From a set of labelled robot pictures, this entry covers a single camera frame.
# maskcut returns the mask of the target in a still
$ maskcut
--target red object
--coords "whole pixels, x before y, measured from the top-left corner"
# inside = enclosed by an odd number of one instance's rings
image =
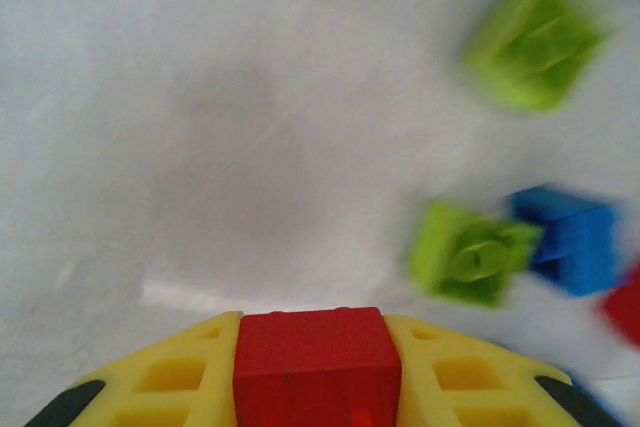
[[[246,315],[233,372],[239,427],[394,427],[402,364],[375,308]]]
[[[631,275],[631,282],[614,290],[602,309],[626,338],[640,346],[640,263]]]

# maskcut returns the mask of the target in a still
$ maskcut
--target black rubber edge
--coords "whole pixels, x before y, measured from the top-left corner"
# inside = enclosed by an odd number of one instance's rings
[[[543,375],[536,377],[536,382],[582,427],[624,427],[594,399],[573,385]]]
[[[102,380],[91,380],[65,390],[24,427],[69,427],[105,385],[106,382]]]

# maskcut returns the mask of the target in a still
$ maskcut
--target red block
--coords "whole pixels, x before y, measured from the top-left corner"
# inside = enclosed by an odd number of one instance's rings
[[[602,308],[611,323],[626,338],[640,346],[640,279],[614,290]]]
[[[394,427],[402,364],[375,308],[246,315],[239,427]]]

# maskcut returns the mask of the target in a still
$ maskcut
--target green lego brick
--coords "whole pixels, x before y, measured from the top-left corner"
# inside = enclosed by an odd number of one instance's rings
[[[559,108],[608,32],[576,0],[501,0],[463,63],[500,104]]]
[[[409,271],[431,294],[499,307],[510,277],[526,269],[541,236],[539,227],[437,199],[422,219]]]

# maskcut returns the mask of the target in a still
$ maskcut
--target white surface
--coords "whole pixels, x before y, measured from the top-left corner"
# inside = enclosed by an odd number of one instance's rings
[[[640,354],[593,300],[523,278],[484,312],[402,280],[434,193],[640,200],[640,0],[601,0],[623,28],[535,120],[455,73],[492,1],[0,0],[0,423],[211,314],[379,305],[576,369],[640,424]]]

